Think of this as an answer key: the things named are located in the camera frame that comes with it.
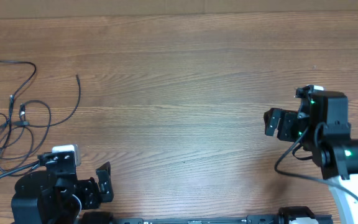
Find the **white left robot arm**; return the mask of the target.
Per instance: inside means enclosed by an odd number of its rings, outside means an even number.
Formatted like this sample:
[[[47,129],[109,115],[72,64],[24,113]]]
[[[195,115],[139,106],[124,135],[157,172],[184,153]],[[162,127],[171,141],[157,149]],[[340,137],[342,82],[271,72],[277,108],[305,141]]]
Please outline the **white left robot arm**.
[[[115,223],[112,213],[97,212],[112,202],[111,165],[96,169],[94,178],[79,180],[74,162],[46,162],[45,170],[21,177],[11,208],[15,223]]]

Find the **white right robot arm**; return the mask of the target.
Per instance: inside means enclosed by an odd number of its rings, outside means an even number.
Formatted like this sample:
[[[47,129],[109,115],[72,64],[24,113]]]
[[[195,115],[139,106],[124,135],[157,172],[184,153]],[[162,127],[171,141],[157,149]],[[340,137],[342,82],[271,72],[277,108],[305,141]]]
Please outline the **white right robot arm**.
[[[277,135],[292,145],[279,157],[275,172],[327,185],[342,223],[358,223],[358,139],[351,138],[348,98],[339,91],[309,85],[297,88],[301,100],[296,111],[270,108],[264,113],[265,135]],[[286,172],[278,168],[299,148],[320,169],[322,178]]]

